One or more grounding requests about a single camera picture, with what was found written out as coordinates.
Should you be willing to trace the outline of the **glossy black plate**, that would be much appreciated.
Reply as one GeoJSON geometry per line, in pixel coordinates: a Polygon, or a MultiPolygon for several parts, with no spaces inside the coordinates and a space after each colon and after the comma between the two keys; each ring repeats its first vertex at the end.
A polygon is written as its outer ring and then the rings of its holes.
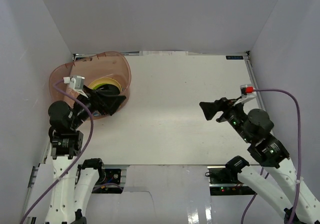
{"type": "Polygon", "coordinates": [[[97,93],[103,98],[118,96],[121,93],[121,90],[113,84],[103,84],[96,90],[97,93]]]}

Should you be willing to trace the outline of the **lime green plate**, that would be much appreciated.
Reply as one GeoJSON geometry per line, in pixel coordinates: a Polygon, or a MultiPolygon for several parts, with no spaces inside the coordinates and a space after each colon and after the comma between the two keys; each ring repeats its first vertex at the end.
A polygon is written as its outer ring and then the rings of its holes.
{"type": "Polygon", "coordinates": [[[91,82],[88,87],[90,89],[97,89],[98,87],[101,87],[102,85],[107,85],[107,84],[117,87],[120,92],[123,90],[120,83],[116,79],[113,79],[113,78],[96,79],[93,82],[91,82]]]}

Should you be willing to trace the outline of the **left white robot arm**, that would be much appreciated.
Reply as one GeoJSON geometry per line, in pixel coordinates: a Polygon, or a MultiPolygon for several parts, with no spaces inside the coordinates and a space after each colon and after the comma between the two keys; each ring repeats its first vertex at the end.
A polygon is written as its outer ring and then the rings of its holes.
{"type": "Polygon", "coordinates": [[[87,147],[78,128],[93,120],[93,114],[113,115],[126,97],[110,90],[84,89],[73,106],[65,101],[53,102],[49,109],[49,137],[54,185],[45,223],[86,223],[86,209],[92,192],[107,186],[119,187],[108,178],[100,158],[79,158],[87,147]]]}

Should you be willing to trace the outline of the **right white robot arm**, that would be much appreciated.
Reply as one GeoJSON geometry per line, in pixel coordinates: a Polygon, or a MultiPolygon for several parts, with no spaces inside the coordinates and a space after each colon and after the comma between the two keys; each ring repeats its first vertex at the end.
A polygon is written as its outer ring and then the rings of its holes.
{"type": "Polygon", "coordinates": [[[273,185],[241,156],[225,164],[226,178],[250,187],[283,218],[284,223],[319,223],[319,200],[298,176],[292,159],[283,144],[271,130],[274,127],[269,115],[262,109],[244,112],[244,103],[225,97],[214,102],[200,102],[206,120],[217,113],[218,123],[228,122],[241,139],[249,144],[251,157],[275,180],[273,185]]]}

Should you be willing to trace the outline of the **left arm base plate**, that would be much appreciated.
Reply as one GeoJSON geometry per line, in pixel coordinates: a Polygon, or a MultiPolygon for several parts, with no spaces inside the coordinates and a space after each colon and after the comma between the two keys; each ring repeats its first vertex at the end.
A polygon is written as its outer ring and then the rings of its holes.
{"type": "Polygon", "coordinates": [[[121,183],[121,169],[105,169],[105,178],[101,183],[98,183],[94,191],[100,189],[109,189],[115,187],[122,190],[121,183]]]}

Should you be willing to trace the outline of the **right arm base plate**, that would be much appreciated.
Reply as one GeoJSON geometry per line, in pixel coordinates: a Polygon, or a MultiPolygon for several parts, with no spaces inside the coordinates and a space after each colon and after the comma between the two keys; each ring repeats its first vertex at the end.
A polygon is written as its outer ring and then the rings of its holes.
{"type": "Polygon", "coordinates": [[[255,193],[224,167],[209,168],[205,176],[209,180],[211,196],[252,195],[255,193]]]}

